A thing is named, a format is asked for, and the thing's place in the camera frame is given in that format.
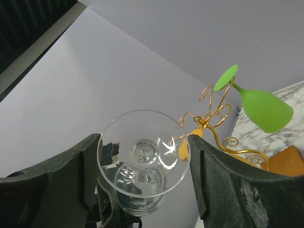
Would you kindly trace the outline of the green wine glass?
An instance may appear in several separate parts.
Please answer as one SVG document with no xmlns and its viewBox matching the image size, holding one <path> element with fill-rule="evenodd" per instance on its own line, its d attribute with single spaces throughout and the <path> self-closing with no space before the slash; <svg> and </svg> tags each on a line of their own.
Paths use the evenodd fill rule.
<svg viewBox="0 0 304 228">
<path fill-rule="evenodd" d="M 214 90 L 222 90 L 226 85 L 234 87 L 240 93 L 244 112 L 263 132 L 283 129 L 293 118 L 293 108 L 268 91 L 241 88 L 235 83 L 237 71 L 238 65 L 231 66 L 217 81 Z"/>
</svg>

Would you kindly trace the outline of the clear wine glass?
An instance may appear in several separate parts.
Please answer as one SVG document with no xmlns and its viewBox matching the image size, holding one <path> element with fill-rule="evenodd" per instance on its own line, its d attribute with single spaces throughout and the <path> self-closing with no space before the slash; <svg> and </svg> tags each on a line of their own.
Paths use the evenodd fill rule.
<svg viewBox="0 0 304 228">
<path fill-rule="evenodd" d="M 190 146 L 181 126 L 166 114 L 135 110 L 112 120 L 97 151 L 103 179 L 119 206 L 142 217 L 154 213 L 190 166 Z"/>
</svg>

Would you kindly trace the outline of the orange hanging wine glass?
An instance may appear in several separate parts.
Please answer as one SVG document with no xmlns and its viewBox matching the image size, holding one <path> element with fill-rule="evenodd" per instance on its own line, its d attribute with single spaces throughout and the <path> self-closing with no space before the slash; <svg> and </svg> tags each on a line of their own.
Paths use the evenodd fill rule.
<svg viewBox="0 0 304 228">
<path fill-rule="evenodd" d="M 183 161 L 183 162 L 189 162 L 190 161 L 190 139 L 189 136 L 191 135 L 196 135 L 199 136 L 200 138 L 203 137 L 203 131 L 198 128 L 193 130 L 190 134 L 187 135 L 187 138 L 184 138 L 182 140 L 181 146 L 178 149 L 178 155 L 179 158 Z"/>
</svg>

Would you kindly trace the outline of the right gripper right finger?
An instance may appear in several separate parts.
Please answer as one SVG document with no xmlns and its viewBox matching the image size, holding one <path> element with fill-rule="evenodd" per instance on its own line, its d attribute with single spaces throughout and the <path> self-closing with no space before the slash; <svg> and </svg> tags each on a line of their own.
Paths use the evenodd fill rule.
<svg viewBox="0 0 304 228">
<path fill-rule="evenodd" d="M 304 178 L 255 168 L 196 135 L 190 139 L 190 171 L 207 228 L 301 228 Z"/>
</svg>

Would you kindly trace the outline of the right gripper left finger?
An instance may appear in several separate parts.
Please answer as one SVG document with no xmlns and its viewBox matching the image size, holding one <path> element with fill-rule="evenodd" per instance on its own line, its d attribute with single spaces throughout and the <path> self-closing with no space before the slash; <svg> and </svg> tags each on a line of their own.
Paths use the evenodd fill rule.
<svg viewBox="0 0 304 228">
<path fill-rule="evenodd" d="M 2 228 L 84 228 L 98 176 L 94 133 L 72 148 L 0 180 Z"/>
</svg>

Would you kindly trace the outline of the wooden rack base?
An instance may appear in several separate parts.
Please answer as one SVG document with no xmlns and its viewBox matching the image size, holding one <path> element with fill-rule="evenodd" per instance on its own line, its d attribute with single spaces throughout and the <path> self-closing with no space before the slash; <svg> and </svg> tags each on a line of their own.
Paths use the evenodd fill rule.
<svg viewBox="0 0 304 228">
<path fill-rule="evenodd" d="M 296 177 L 304 174 L 304 159 L 295 146 L 285 150 L 269 159 L 270 171 L 276 174 Z"/>
</svg>

